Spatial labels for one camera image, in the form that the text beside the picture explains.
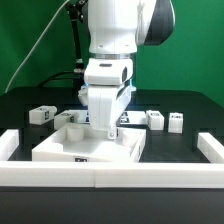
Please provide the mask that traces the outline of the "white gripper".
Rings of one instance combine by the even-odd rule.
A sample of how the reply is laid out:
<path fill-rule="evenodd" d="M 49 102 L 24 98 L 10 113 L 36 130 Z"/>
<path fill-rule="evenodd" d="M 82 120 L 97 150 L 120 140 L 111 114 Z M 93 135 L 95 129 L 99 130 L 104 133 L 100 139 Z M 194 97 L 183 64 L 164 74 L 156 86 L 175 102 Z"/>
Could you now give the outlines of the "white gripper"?
<path fill-rule="evenodd" d="M 88 107 L 90 126 L 105 131 L 109 139 L 117 137 L 117 121 L 131 100 L 131 87 L 88 85 L 78 91 L 83 106 Z"/>

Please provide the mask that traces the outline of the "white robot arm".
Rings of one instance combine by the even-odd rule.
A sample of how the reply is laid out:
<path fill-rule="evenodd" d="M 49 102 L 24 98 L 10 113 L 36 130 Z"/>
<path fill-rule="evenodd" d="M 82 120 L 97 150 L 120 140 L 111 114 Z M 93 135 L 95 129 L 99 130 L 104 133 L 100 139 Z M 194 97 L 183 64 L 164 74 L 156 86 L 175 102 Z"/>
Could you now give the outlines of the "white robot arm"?
<path fill-rule="evenodd" d="M 160 45 L 175 26 L 171 0 L 88 0 L 90 58 L 80 101 L 90 126 L 117 136 L 116 123 L 131 100 L 132 57 L 139 45 Z"/>

